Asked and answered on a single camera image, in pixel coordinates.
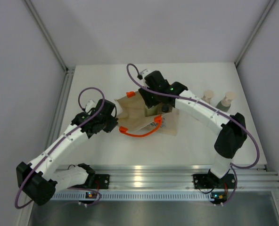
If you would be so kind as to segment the small dark-cap jar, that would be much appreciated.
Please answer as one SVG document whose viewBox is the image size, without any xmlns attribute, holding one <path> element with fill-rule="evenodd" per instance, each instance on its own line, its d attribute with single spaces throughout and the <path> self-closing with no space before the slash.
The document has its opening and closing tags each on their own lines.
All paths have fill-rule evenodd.
<svg viewBox="0 0 279 226">
<path fill-rule="evenodd" d="M 170 112 L 170 110 L 171 110 L 171 107 L 169 105 L 163 105 L 161 107 L 162 113 L 168 113 L 168 112 Z"/>
</svg>

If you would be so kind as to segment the canvas bag with orange handles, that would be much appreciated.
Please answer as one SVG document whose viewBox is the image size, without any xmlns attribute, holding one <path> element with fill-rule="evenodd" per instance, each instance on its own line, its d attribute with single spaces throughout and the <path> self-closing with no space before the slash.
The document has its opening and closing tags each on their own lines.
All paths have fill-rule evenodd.
<svg viewBox="0 0 279 226">
<path fill-rule="evenodd" d="M 171 107 L 170 112 L 157 116 L 145 116 L 145 103 L 139 92 L 127 92 L 116 99 L 119 131 L 130 137 L 146 137 L 154 132 L 177 135 L 179 110 Z"/>
</svg>

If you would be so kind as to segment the beige pump bottle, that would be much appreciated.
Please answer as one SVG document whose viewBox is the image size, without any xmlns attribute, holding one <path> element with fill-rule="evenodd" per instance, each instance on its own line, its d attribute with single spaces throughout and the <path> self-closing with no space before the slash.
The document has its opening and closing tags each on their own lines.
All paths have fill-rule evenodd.
<svg viewBox="0 0 279 226">
<path fill-rule="evenodd" d="M 214 92 L 212 90 L 205 90 L 203 93 L 202 100 L 210 104 L 213 97 L 214 97 Z"/>
</svg>

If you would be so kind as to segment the grey-green pump bottle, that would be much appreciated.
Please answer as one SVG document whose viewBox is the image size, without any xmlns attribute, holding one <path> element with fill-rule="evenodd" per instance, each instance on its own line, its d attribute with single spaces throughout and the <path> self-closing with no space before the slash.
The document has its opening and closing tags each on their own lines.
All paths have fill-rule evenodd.
<svg viewBox="0 0 279 226">
<path fill-rule="evenodd" d="M 235 92 L 228 91 L 224 98 L 217 104 L 216 108 L 223 112 L 228 112 L 231 107 L 231 102 L 237 97 Z"/>
</svg>

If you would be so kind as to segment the light green round-cap bottle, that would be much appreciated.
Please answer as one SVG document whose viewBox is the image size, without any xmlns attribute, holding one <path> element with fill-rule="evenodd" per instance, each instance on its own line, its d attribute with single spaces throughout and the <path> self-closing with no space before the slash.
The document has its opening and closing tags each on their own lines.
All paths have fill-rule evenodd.
<svg viewBox="0 0 279 226">
<path fill-rule="evenodd" d="M 161 110 L 159 109 L 159 105 L 152 106 L 151 108 L 145 107 L 145 116 L 152 117 L 162 114 Z"/>
</svg>

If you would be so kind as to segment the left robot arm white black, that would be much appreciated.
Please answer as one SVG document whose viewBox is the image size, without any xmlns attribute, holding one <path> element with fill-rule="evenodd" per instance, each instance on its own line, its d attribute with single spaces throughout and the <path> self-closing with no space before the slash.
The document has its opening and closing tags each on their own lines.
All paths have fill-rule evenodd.
<svg viewBox="0 0 279 226">
<path fill-rule="evenodd" d="M 19 193 L 25 193 L 31 201 L 42 206 L 55 193 L 68 188 L 94 188 L 97 176 L 90 165 L 80 163 L 72 168 L 57 171 L 62 161 L 80 144 L 103 131 L 111 132 L 117 126 L 116 105 L 100 99 L 90 101 L 84 112 L 77 114 L 64 133 L 38 157 L 16 167 Z"/>
</svg>

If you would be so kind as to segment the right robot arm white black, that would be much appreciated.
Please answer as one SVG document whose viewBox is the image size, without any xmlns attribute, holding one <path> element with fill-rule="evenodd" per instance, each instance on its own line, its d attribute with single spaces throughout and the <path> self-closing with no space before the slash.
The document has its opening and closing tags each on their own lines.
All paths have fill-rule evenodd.
<svg viewBox="0 0 279 226">
<path fill-rule="evenodd" d="M 179 82 L 170 84 L 159 71 L 144 70 L 137 78 L 143 81 L 144 87 L 139 89 L 139 93 L 148 108 L 164 104 L 164 112 L 169 107 L 185 111 L 217 135 L 214 144 L 216 156 L 204 183 L 213 187 L 223 184 L 232 159 L 247 139 L 244 116 L 218 111 L 196 97 L 185 85 Z"/>
</svg>

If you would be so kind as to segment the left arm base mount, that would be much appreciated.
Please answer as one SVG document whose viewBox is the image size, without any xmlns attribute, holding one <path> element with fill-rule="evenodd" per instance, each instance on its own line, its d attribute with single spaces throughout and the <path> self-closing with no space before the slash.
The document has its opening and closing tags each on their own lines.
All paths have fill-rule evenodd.
<svg viewBox="0 0 279 226">
<path fill-rule="evenodd" d="M 107 190 L 109 189 L 110 175 L 109 174 L 96 174 L 91 189 Z"/>
</svg>

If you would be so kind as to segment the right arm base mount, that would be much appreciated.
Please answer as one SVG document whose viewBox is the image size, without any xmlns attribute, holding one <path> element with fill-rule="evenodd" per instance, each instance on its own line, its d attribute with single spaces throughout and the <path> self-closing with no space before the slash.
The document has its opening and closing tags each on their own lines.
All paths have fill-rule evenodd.
<svg viewBox="0 0 279 226">
<path fill-rule="evenodd" d="M 234 188 L 236 179 L 233 174 L 226 174 L 222 178 L 218 178 L 211 173 L 193 174 L 195 189 L 224 189 L 225 184 L 228 188 Z"/>
</svg>

